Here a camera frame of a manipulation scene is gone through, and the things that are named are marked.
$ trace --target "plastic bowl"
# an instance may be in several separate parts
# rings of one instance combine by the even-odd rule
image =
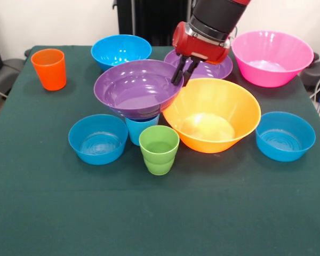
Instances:
[[[173,50],[166,55],[164,61],[177,67],[180,62],[180,57],[177,56],[177,54],[175,53],[175,50]],[[191,63],[192,63],[192,60],[188,59],[186,61],[184,70],[186,70]],[[193,71],[191,79],[194,79],[194,78],[223,79],[228,75],[230,75],[231,71],[233,70],[233,67],[234,67],[233,61],[229,56],[226,56],[224,61],[218,65],[200,62],[198,67]]]
[[[166,109],[179,93],[171,83],[175,66],[159,60],[137,60],[104,72],[96,81],[99,101],[129,119],[148,119]]]
[[[103,71],[132,60],[147,59],[151,45],[133,35],[115,35],[103,38],[91,48],[91,55]]]
[[[189,80],[163,114],[182,142],[202,153],[227,150],[261,119],[260,105],[250,92],[216,78]]]
[[[117,160],[128,138],[125,123],[116,116],[92,115],[79,120],[69,132],[69,143],[81,160],[103,165]]]
[[[287,84],[314,58],[307,43],[276,31],[244,33],[236,37],[232,48],[244,78],[262,87]]]
[[[312,126],[301,117],[287,112],[262,115],[256,129],[256,143],[263,154],[280,162],[302,157],[315,143]]]

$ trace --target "cup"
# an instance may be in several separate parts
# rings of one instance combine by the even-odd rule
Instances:
[[[157,125],[159,122],[159,117],[160,115],[157,115],[155,117],[149,118],[149,119],[144,119],[144,120],[134,120],[134,119],[128,119],[126,118],[126,124],[128,127],[129,131],[129,136],[135,145],[139,146],[139,137],[141,132],[144,131],[144,129]]]
[[[146,128],[139,138],[143,160],[148,171],[154,175],[167,174],[179,147],[179,135],[164,125]]]
[[[48,91],[57,91],[66,85],[64,53],[58,49],[44,49],[34,53],[31,62]]]

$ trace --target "green cup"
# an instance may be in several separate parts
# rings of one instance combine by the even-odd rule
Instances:
[[[139,137],[140,148],[146,167],[154,175],[167,174],[179,148],[179,135],[164,125],[146,128]]]

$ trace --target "blue cup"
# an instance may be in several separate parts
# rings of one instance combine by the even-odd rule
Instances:
[[[315,143],[313,127],[301,117],[287,112],[269,112],[256,128],[256,143],[267,157],[292,162],[302,157]]]
[[[75,123],[69,132],[69,143],[79,158],[93,165],[117,160],[128,138],[126,124],[112,115],[92,115]]]
[[[150,126],[157,125],[159,122],[159,117],[160,115],[157,115],[155,117],[144,119],[144,120],[132,120],[132,119],[126,118],[126,124],[128,127],[129,136],[132,143],[139,146],[140,145],[139,137],[141,132],[143,132],[144,129]]]

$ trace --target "orange bowl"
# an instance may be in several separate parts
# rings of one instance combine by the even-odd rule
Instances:
[[[216,78],[191,79],[163,114],[182,142],[202,153],[227,150],[261,120],[260,105],[249,91]]]

